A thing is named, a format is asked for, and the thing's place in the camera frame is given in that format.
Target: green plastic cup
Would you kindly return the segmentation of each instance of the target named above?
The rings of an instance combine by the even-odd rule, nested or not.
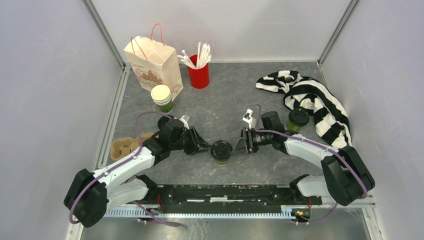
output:
[[[308,111],[303,107],[297,107],[288,114],[287,130],[299,132],[309,123]]]
[[[172,94],[167,85],[161,84],[155,86],[151,90],[150,96],[162,113],[170,113],[172,111]]]

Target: red bag handle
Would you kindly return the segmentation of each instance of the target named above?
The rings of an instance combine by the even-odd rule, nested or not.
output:
[[[139,45],[139,43],[137,42],[137,40],[136,40],[136,39],[132,36],[132,37],[131,37],[131,47],[132,47],[132,52],[134,53],[134,55],[136,54],[136,51],[134,51],[133,40],[135,40],[135,43],[137,44],[138,48],[141,50],[141,52],[143,53],[144,57],[145,57],[145,58],[146,58],[146,60],[147,60],[147,57],[146,57],[145,52],[144,52],[144,51],[143,51],[143,49],[140,47],[140,45]]]
[[[160,40],[162,41],[162,44],[165,46],[165,43],[164,43],[164,37],[163,37],[163,34],[162,34],[162,26],[161,26],[161,24],[160,24],[160,23],[156,23],[156,24],[153,26],[153,28],[151,29],[150,40],[152,40],[152,41],[153,41],[153,31],[155,30],[155,27],[156,27],[157,25],[159,25],[159,28],[160,28]],[[146,58],[146,60],[147,60],[147,57],[146,57],[145,52],[143,51],[143,49],[140,47],[139,43],[137,42],[137,40],[136,40],[133,36],[131,37],[131,47],[132,47],[132,53],[134,53],[134,55],[136,54],[136,51],[134,50],[134,46],[133,46],[133,40],[135,40],[135,43],[137,44],[138,48],[141,50],[141,52],[143,53],[144,57],[145,57],[145,58]]]
[[[150,40],[152,40],[152,41],[153,41],[153,31],[155,30],[155,27],[156,27],[157,25],[159,25],[159,28],[160,28],[160,40],[162,41],[162,44],[165,46],[164,38],[163,38],[163,35],[162,35],[162,25],[161,25],[160,23],[156,23],[156,24],[153,26],[153,28],[151,29]]]

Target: black lid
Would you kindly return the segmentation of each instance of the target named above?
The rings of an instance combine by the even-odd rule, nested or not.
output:
[[[303,107],[294,108],[288,114],[288,120],[298,127],[304,127],[309,123],[308,111]]]
[[[212,157],[220,162],[225,162],[230,158],[233,147],[225,140],[218,140],[210,147]]]

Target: striped cloth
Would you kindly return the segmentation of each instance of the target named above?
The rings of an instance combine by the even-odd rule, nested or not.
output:
[[[285,94],[282,102],[290,110],[305,108],[313,116],[316,133],[328,144],[337,148],[352,146],[345,109],[319,81],[300,76],[297,71],[283,70],[261,77],[256,88]]]

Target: white wall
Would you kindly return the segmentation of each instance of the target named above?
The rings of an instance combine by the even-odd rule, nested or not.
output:
[[[324,62],[389,240],[424,228],[424,1],[362,0]]]
[[[178,54],[211,46],[213,61],[313,61],[349,0],[93,0],[122,58],[131,37],[163,26]],[[154,39],[160,41],[159,29]]]
[[[0,239],[60,240],[120,67],[80,0],[1,1]]]

